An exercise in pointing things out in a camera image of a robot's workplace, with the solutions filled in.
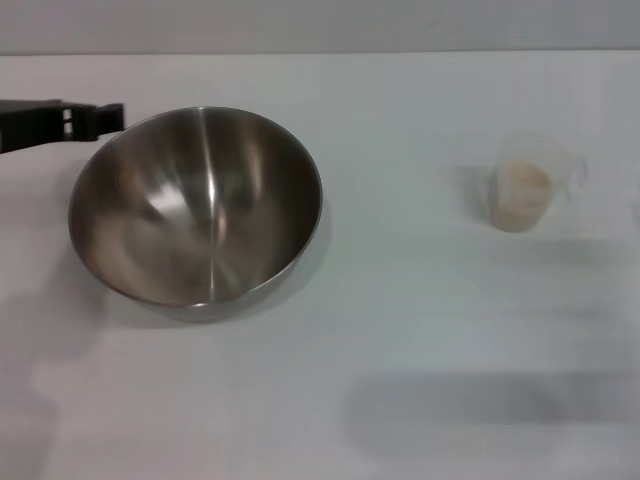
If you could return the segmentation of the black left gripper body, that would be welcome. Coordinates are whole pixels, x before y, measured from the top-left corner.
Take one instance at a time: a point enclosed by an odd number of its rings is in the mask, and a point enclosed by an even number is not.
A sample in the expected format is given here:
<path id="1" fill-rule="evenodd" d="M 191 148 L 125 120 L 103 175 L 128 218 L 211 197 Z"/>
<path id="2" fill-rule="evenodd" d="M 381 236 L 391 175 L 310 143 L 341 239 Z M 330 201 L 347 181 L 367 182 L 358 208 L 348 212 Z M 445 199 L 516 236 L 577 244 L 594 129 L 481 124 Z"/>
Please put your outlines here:
<path id="1" fill-rule="evenodd" d="M 1 152 L 64 141 L 63 110 L 60 100 L 2 100 Z"/>

